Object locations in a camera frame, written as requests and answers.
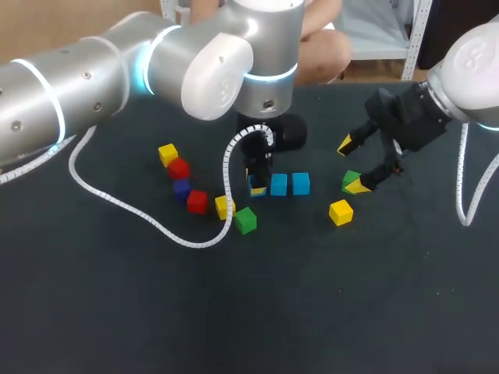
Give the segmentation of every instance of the person's knee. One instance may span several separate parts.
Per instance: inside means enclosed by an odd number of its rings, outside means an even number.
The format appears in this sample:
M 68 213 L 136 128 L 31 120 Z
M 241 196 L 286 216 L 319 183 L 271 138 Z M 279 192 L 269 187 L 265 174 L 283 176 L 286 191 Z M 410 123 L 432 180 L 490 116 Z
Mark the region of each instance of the person's knee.
M 342 73 L 352 60 L 352 43 L 349 37 L 336 30 L 324 30 L 324 47 L 330 52 L 327 66 L 335 78 Z
M 338 66 L 341 67 L 343 71 L 352 61 L 352 42 L 349 37 L 339 31 L 336 32 L 333 39 L 332 44 L 337 46 L 335 52 Z
M 352 45 L 336 30 L 322 30 L 310 35 L 300 48 L 296 84 L 329 83 L 349 65 Z

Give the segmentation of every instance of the floor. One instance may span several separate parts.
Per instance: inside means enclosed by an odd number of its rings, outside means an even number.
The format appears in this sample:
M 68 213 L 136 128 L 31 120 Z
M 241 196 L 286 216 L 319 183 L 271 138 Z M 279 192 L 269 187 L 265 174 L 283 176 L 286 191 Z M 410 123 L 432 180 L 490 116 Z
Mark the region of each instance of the floor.
M 398 82 L 404 60 L 353 61 L 345 71 L 343 82 Z M 413 80 L 426 80 L 426 70 L 417 69 Z

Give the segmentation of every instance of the cube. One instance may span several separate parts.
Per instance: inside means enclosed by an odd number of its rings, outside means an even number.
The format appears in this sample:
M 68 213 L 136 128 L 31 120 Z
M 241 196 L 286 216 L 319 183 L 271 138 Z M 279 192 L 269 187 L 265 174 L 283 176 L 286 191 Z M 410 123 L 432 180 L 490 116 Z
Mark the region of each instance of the cube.
M 168 174 L 174 181 L 187 179 L 190 176 L 190 166 L 182 158 L 177 157 L 168 165 Z
M 179 156 L 179 152 L 177 152 L 177 149 L 173 144 L 161 146 L 157 150 L 159 151 L 159 158 L 165 168 L 167 168 L 170 165 L 170 162 Z
M 206 214 L 208 209 L 208 194 L 192 190 L 187 199 L 187 211 L 195 214 Z
M 244 208 L 235 214 L 235 226 L 246 235 L 257 229 L 257 216 L 249 207 Z
M 293 195 L 304 196 L 310 194 L 309 173 L 293 173 Z
M 350 192 L 349 190 L 346 189 L 346 186 L 355 181 L 358 177 L 360 177 L 360 173 L 357 173 L 356 171 L 351 171 L 348 170 L 345 174 L 345 177 L 343 177 L 343 182 L 342 182 L 342 191 L 349 193 L 350 195 L 356 195 L 356 193 Z
M 175 192 L 175 197 L 180 203 L 185 203 L 189 198 L 191 186 L 189 179 L 181 179 L 179 181 L 173 182 L 173 191 Z
M 220 221 L 225 221 L 227 219 L 227 196 L 219 196 L 215 199 L 215 207 L 217 208 L 218 217 Z M 235 214 L 235 203 L 232 201 L 232 214 Z
M 252 186 L 251 186 L 251 181 L 253 180 L 253 176 L 250 175 L 250 176 L 246 176 L 247 180 L 248 180 L 248 190 L 249 190 L 249 194 L 251 197 L 258 197 L 258 196 L 265 196 L 267 195 L 267 187 L 262 187 L 262 188 L 259 188 L 259 189 L 254 189 Z
M 336 226 L 341 226 L 353 219 L 353 209 L 346 200 L 337 201 L 329 207 L 329 217 L 331 217 Z
M 273 174 L 271 180 L 271 195 L 286 196 L 288 193 L 288 176 L 286 174 Z

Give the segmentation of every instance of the green cube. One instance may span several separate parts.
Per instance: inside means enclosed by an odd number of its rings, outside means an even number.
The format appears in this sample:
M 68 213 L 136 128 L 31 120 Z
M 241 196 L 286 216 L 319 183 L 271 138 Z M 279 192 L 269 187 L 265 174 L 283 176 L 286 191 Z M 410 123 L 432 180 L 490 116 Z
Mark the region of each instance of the green cube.
M 342 191 L 349 193 L 350 195 L 356 195 L 356 193 L 351 193 L 348 191 L 345 187 L 355 181 L 358 177 L 360 177 L 360 173 L 357 173 L 356 171 L 351 171 L 348 170 L 345 174 L 345 177 L 343 177 L 343 183 L 342 183 Z
M 235 225 L 241 234 L 246 235 L 257 229 L 257 216 L 250 208 L 241 209 L 235 214 Z

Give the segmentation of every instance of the robot logo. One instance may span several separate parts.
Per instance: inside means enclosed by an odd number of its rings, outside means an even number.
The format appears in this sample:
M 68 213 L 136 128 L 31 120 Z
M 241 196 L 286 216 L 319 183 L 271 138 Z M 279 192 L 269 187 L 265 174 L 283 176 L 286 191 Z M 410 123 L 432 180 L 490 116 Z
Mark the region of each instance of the robot logo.
M 229 105 L 236 95 L 234 77 L 226 76 L 220 82 L 220 107 Z
M 496 55 L 495 44 L 495 40 L 485 37 L 470 40 L 456 56 L 456 69 L 463 73 L 479 73 L 487 69 Z

